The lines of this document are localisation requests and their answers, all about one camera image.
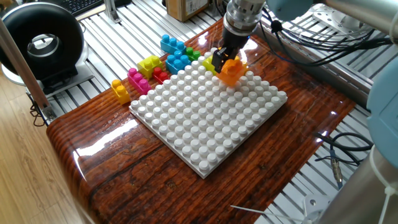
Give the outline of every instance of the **red lego brick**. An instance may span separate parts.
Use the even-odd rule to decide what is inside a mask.
[[[162,69],[160,69],[160,68],[155,68],[154,69],[154,72],[152,73],[152,77],[159,84],[163,84],[164,80],[169,79],[169,76],[167,75],[167,73],[162,72]]]

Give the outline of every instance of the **wooden floor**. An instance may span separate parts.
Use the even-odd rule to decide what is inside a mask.
[[[0,224],[82,223],[31,104],[0,72]]]

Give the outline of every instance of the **blue lego brick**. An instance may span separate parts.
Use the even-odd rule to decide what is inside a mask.
[[[191,65],[191,61],[189,60],[189,57],[186,55],[183,55],[180,57],[181,62],[184,64],[184,68],[187,65]]]
[[[181,60],[176,59],[174,55],[167,56],[166,60],[166,69],[173,75],[176,75],[179,70],[183,70],[185,68],[184,64]]]
[[[187,47],[184,46],[182,41],[177,42],[176,38],[170,38],[169,35],[165,34],[160,41],[160,48],[169,54],[174,54],[176,50],[180,50],[183,54],[185,54],[185,49]]]
[[[175,57],[175,59],[179,59],[179,60],[180,60],[180,58],[181,58],[182,55],[183,55],[183,54],[182,54],[181,50],[176,50],[176,51],[174,52],[174,57]]]
[[[184,65],[184,68],[187,65],[191,65],[191,61],[189,60],[189,57],[184,55],[180,50],[176,50],[174,52],[174,57],[175,57],[175,59],[178,59],[182,62],[182,64]]]

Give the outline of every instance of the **black cable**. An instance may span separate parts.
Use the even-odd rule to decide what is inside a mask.
[[[373,143],[368,140],[367,138],[365,138],[364,136],[360,135],[360,134],[356,134],[356,133],[340,133],[338,135],[336,135],[333,139],[330,139],[329,137],[326,136],[322,136],[320,133],[314,133],[314,136],[324,140],[325,142],[330,144],[330,152],[334,151],[334,147],[339,148],[341,151],[343,151],[350,159],[352,159],[357,166],[360,165],[360,163],[363,161],[363,159],[361,160],[357,160],[357,158],[355,158],[350,151],[367,151],[370,150],[373,146]],[[348,147],[348,146],[342,146],[338,143],[336,143],[336,140],[340,137],[343,136],[353,136],[356,138],[359,138],[360,140],[364,141],[366,144],[368,144],[368,146],[366,147]]]
[[[264,17],[266,19],[268,19],[269,21],[271,21],[271,27],[274,27],[273,23],[275,21],[273,21],[271,19],[271,15],[264,8],[263,8],[262,11],[266,14],[266,16],[264,16]],[[264,31],[264,28],[262,27],[261,22],[260,22],[260,26],[261,26],[261,30],[262,30],[262,33],[264,35],[264,38],[265,38],[265,40],[266,40],[266,42],[267,42],[267,44],[268,44],[268,46],[269,46],[269,48],[270,48],[270,50],[271,50],[271,52],[273,54],[275,54],[277,57],[279,57],[280,59],[282,59],[282,60],[284,60],[286,62],[293,63],[293,64],[296,64],[296,65],[307,66],[307,67],[317,67],[317,66],[326,65],[326,64],[328,64],[330,62],[334,62],[335,60],[338,60],[338,59],[340,59],[342,57],[345,57],[348,54],[350,54],[350,53],[352,53],[352,52],[354,52],[356,50],[373,49],[373,48],[376,48],[376,47],[380,47],[382,45],[391,44],[391,41],[388,38],[368,40],[370,38],[370,36],[373,34],[374,29],[371,30],[370,32],[368,32],[366,35],[358,38],[358,40],[362,40],[362,41],[360,41],[360,42],[358,42],[356,44],[352,44],[352,45],[341,44],[342,42],[353,43],[353,41],[354,41],[354,40],[342,40],[342,41],[337,42],[337,44],[333,44],[331,46],[327,46],[326,45],[326,44],[332,44],[332,42],[330,42],[330,41],[328,42],[328,41],[319,41],[319,40],[317,40],[319,42],[322,42],[322,44],[313,43],[313,42],[304,40],[303,38],[297,37],[292,32],[290,32],[288,30],[285,30],[287,35],[285,35],[283,32],[282,32],[282,35],[284,35],[290,41],[295,42],[296,44],[300,44],[300,45],[303,45],[303,46],[306,46],[306,47],[311,47],[311,48],[314,48],[314,49],[317,49],[317,50],[324,50],[324,51],[332,51],[332,52],[334,52],[334,53],[330,54],[329,56],[327,56],[325,58],[322,58],[320,60],[317,60],[315,62],[303,63],[303,62],[299,62],[293,56],[291,56],[291,54],[289,54],[289,52],[285,48],[285,45],[282,43],[282,40],[280,39],[280,36],[278,34],[278,32],[280,32],[282,30],[282,25],[281,24],[280,24],[280,29],[279,30],[274,30],[274,28],[272,28],[271,32],[273,32],[275,34],[275,36],[276,36],[276,38],[278,40],[278,43],[281,46],[283,52],[290,59],[284,58],[284,57],[280,56],[279,54],[277,54],[275,52],[275,50],[269,44],[269,41],[268,41],[268,39],[266,37],[266,33]]]
[[[33,104],[33,105],[30,107],[30,115],[32,115],[32,117],[35,118],[34,121],[33,121],[33,125],[36,126],[36,127],[42,127],[42,126],[45,125],[44,121],[43,121],[43,124],[36,124],[37,118],[42,118],[42,115],[41,115],[37,110],[38,110],[38,109],[37,109],[36,106]]]
[[[359,135],[359,134],[356,134],[356,133],[341,133],[341,134],[344,134],[344,136],[345,135],[350,135],[350,136],[354,136],[354,137],[360,138],[361,140],[366,142],[368,144],[368,146],[360,146],[360,147],[343,146],[341,144],[338,144],[338,143],[334,142],[332,139],[321,135],[320,133],[314,133],[314,136],[317,137],[317,138],[320,138],[322,141],[330,144],[333,147],[337,147],[339,149],[345,149],[347,151],[362,152],[362,151],[368,151],[368,150],[372,149],[373,143],[371,141],[369,141],[368,139],[366,139],[365,137]]]
[[[214,0],[214,5],[216,6],[216,9],[217,9],[218,13],[220,14],[220,16],[223,17],[224,14],[223,14],[223,13],[221,12],[221,10],[219,9],[218,4],[217,4],[217,0]]]
[[[347,160],[344,160],[344,159],[340,159],[339,157],[333,157],[333,156],[325,156],[325,157],[322,157],[322,158],[318,158],[318,159],[315,159],[315,162],[322,161],[322,160],[325,160],[325,159],[327,159],[327,160],[336,159],[337,161],[345,163],[345,164],[348,164],[348,165],[359,166],[359,164],[355,163],[354,161],[347,161]]]

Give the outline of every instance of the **keyboard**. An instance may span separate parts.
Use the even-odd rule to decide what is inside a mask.
[[[78,16],[92,8],[102,5],[103,0],[63,0],[59,5],[68,10],[72,15]]]

